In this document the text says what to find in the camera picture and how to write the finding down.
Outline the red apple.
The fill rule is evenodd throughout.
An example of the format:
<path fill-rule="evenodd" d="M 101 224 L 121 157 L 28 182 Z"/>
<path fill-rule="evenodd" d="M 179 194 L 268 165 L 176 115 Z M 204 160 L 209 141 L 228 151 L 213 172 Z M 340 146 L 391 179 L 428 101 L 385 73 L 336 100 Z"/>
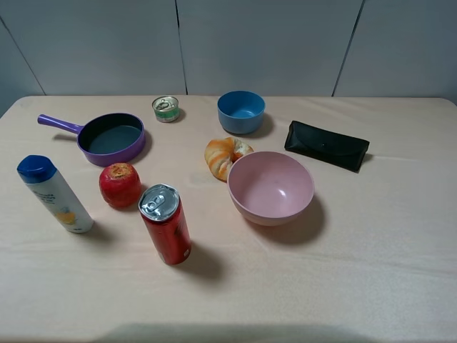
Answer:
<path fill-rule="evenodd" d="M 104 168 L 99 176 L 99 188 L 104 201 L 116 209 L 137 203 L 141 195 L 141 181 L 137 171 L 124 162 Z"/>

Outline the croissant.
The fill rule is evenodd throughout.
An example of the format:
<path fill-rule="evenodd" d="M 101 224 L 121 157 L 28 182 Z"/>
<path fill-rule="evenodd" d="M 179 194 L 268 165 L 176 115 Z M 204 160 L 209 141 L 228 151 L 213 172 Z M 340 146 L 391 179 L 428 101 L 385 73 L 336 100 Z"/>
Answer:
<path fill-rule="evenodd" d="M 205 148 L 204 158 L 213 176 L 226 182 L 233 164 L 252 152 L 252 147 L 247 143 L 234 137 L 227 137 L 212 139 Z"/>

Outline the blue bowl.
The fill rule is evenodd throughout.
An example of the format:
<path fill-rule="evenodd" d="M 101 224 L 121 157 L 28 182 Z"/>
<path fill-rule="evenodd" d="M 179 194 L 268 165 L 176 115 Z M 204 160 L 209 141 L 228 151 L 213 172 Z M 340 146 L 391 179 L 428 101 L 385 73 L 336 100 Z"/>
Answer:
<path fill-rule="evenodd" d="M 232 134 L 250 134 L 259 129 L 265 108 L 263 98 L 252 91 L 230 91 L 217 101 L 219 122 Z"/>

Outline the pink bowl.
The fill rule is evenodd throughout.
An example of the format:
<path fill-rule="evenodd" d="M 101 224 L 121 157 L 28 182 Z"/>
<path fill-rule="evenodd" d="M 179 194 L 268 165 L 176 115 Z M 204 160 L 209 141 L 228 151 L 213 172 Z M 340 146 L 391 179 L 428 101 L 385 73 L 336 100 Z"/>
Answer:
<path fill-rule="evenodd" d="M 268 227 L 292 222 L 311 203 L 315 192 L 308 169 L 274 151 L 241 157 L 231 167 L 227 186 L 244 219 Z"/>

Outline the purple frying pan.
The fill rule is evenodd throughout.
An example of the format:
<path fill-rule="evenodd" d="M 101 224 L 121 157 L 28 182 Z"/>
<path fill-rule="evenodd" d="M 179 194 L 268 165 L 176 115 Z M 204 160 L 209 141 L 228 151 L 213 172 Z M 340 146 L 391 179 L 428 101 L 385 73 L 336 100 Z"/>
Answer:
<path fill-rule="evenodd" d="M 105 114 L 85 125 L 41 114 L 37 122 L 76 134 L 80 150 L 89 162 L 97 166 L 131 161 L 143 151 L 146 144 L 144 124 L 133 114 Z"/>

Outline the black glasses case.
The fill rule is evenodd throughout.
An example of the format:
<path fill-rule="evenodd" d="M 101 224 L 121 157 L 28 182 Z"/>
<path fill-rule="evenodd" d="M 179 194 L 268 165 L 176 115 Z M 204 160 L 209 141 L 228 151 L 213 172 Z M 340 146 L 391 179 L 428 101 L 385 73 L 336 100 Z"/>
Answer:
<path fill-rule="evenodd" d="M 284 144 L 286 151 L 359 172 L 370 142 L 292 121 Z"/>

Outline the red soda can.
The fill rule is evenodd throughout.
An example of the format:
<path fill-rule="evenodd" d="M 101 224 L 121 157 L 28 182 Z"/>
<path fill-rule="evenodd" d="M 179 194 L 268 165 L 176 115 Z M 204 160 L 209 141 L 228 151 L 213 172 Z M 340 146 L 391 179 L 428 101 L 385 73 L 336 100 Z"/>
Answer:
<path fill-rule="evenodd" d="M 164 263 L 184 262 L 191 253 L 191 239 L 178 191 L 167 184 L 153 185 L 141 195 L 138 207 Z"/>

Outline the small green tin can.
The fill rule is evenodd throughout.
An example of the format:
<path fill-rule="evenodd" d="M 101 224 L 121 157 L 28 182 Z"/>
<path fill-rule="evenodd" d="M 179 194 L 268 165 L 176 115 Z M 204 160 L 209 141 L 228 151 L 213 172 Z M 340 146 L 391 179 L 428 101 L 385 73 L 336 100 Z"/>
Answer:
<path fill-rule="evenodd" d="M 160 96 L 152 102 L 156 119 L 160 122 L 172 122 L 179 118 L 179 101 L 174 96 Z"/>

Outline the white bottle blue cap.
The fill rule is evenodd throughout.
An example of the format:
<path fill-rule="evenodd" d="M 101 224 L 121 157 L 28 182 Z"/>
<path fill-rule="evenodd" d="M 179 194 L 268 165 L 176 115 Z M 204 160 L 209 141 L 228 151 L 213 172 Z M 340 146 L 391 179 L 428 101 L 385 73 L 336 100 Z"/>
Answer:
<path fill-rule="evenodd" d="M 16 170 L 63 228 L 76 234 L 91 230 L 93 219 L 48 157 L 28 155 Z"/>

